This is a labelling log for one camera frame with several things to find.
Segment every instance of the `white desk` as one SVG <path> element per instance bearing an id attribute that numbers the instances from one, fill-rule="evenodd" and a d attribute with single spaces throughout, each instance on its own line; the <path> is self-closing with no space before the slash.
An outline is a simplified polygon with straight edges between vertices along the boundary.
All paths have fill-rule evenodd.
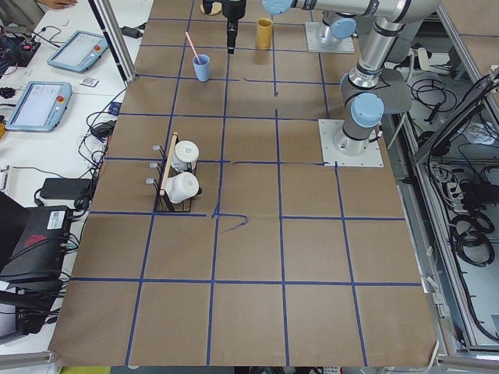
<path id="1" fill-rule="evenodd" d="M 138 26 L 147 20 L 153 0 L 111 0 L 111 3 L 120 26 Z M 77 6 L 63 11 L 49 10 L 38 25 L 37 32 L 43 26 L 49 25 L 62 30 L 55 38 L 56 41 L 64 41 L 76 30 L 87 30 L 100 34 L 87 0 L 80 0 Z M 50 37 L 53 31 L 54 29 L 48 29 L 44 33 L 44 37 Z M 126 37 L 126 44 L 132 59 L 135 60 L 140 46 L 140 39 Z M 30 65 L 27 68 L 18 68 L 12 75 L 4 76 L 0 79 L 0 86 L 23 89 L 31 80 L 69 82 L 73 88 L 73 95 L 68 109 L 60 124 L 52 132 L 7 132 L 0 139 L 0 164 L 36 167 L 68 178 L 76 178 L 90 166 L 78 154 L 81 138 L 87 132 L 87 116 L 90 113 L 102 110 L 119 91 L 125 88 L 125 85 L 109 51 L 86 74 L 78 74 L 49 66 L 46 61 L 54 50 L 54 47 L 42 41 L 42 46 Z M 81 86 L 79 82 L 84 76 L 99 79 L 100 82 L 95 88 Z M 18 91 L 15 97 L 7 101 L 2 100 L 2 102 L 15 104 L 20 96 L 21 92 Z M 5 115 L 8 118 L 11 113 L 12 108 L 0 107 L 0 115 Z M 111 118 L 115 117 L 103 115 L 99 119 L 107 121 Z M 88 144 L 93 150 L 97 150 L 101 146 L 98 141 L 92 139 L 89 139 Z M 9 195 L 23 206 L 34 206 L 33 194 L 42 186 L 47 177 L 50 177 L 50 175 L 33 169 L 14 169 Z M 78 235 L 82 224 L 83 220 L 74 223 L 72 232 Z M 63 270 L 70 272 L 75 257 L 76 254 L 65 257 Z M 56 301 L 56 305 L 61 303 L 61 299 Z M 40 333 L 31 334 L 0 345 L 0 355 L 46 351 L 54 328 L 55 324 L 47 325 L 42 328 Z M 26 370 L 31 373 L 51 372 L 51 368 L 46 365 Z M 22 370 L 9 370 L 8 372 L 22 372 Z"/>
<path id="2" fill-rule="evenodd" d="M 119 26 L 139 26 L 147 21 L 153 0 L 112 0 L 111 3 Z M 61 29 L 61 33 L 54 38 L 54 41 L 66 41 L 77 30 L 102 34 L 87 0 L 80 0 L 78 5 L 72 8 L 49 10 L 38 24 L 36 32 L 40 33 L 45 26 L 55 26 Z M 41 35 L 49 39 L 56 32 L 56 29 L 47 28 Z M 135 61 L 139 51 L 140 39 L 124 38 L 130 56 Z M 15 72 L 1 79 L 2 86 L 23 89 L 31 80 L 59 80 L 71 83 L 73 93 L 113 96 L 125 88 L 110 51 L 106 51 L 102 58 L 87 72 L 70 72 L 48 65 L 48 58 L 52 56 L 57 48 L 38 37 L 36 39 L 42 45 L 33 60 L 26 68 L 17 68 L 17 70 L 9 68 L 7 73 L 14 70 Z M 80 81 L 83 77 L 98 79 L 99 84 L 96 87 L 82 86 Z"/>

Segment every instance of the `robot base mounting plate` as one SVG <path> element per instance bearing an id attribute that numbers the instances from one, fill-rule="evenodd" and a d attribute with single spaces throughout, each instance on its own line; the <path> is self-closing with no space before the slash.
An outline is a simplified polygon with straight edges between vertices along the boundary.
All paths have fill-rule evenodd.
<path id="1" fill-rule="evenodd" d="M 306 22 L 306 43 L 309 46 L 309 51 L 311 52 L 328 52 L 328 53 L 342 53 L 342 54 L 353 54 L 355 53 L 355 48 L 353 47 L 353 41 L 351 37 L 343 39 L 339 43 L 324 44 L 317 40 L 317 31 L 319 30 L 321 22 Z"/>
<path id="2" fill-rule="evenodd" d="M 334 133 L 343 126 L 343 120 L 320 119 L 320 145 L 322 146 L 322 159 L 326 166 L 339 167 L 361 167 L 361 168 L 382 168 L 383 158 L 381 157 L 380 146 L 378 142 L 369 143 L 364 153 L 359 156 L 348 156 L 339 150 L 333 144 Z M 376 138 L 373 131 L 370 139 Z"/>

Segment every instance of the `blue joint cap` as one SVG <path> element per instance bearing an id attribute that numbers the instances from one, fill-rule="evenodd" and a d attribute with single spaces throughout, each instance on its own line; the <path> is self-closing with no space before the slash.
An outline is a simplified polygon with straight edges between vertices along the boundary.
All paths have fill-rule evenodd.
<path id="1" fill-rule="evenodd" d="M 262 0 L 262 5 L 270 14 L 276 16 L 291 8 L 293 0 Z"/>
<path id="2" fill-rule="evenodd" d="M 374 93 L 361 93 L 352 103 L 353 120 L 365 129 L 373 128 L 383 117 L 384 104 Z"/>
<path id="3" fill-rule="evenodd" d="M 357 21 L 353 18 L 339 19 L 331 25 L 331 32 L 336 39 L 346 39 L 356 32 Z"/>

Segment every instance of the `red logo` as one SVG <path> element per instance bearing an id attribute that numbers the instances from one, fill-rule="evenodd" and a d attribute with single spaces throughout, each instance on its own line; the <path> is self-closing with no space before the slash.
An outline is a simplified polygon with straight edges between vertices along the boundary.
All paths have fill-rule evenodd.
<path id="1" fill-rule="evenodd" d="M 26 241 L 24 242 L 24 247 L 29 247 L 33 244 L 36 244 L 38 242 L 41 242 L 42 240 L 48 239 L 46 236 L 39 235 L 39 234 L 34 234 L 31 235 Z"/>

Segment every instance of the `white mug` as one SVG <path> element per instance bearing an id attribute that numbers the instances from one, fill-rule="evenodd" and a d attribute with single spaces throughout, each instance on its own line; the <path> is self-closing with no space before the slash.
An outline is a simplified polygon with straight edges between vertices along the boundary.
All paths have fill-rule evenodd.
<path id="1" fill-rule="evenodd" d="M 197 195 L 199 190 L 200 183 L 196 176 L 188 172 L 168 178 L 166 181 L 166 193 L 174 204 L 190 199 Z"/>
<path id="2" fill-rule="evenodd" d="M 172 156 L 172 168 L 176 171 L 192 171 L 196 167 L 200 150 L 189 140 L 183 140 L 175 145 Z"/>

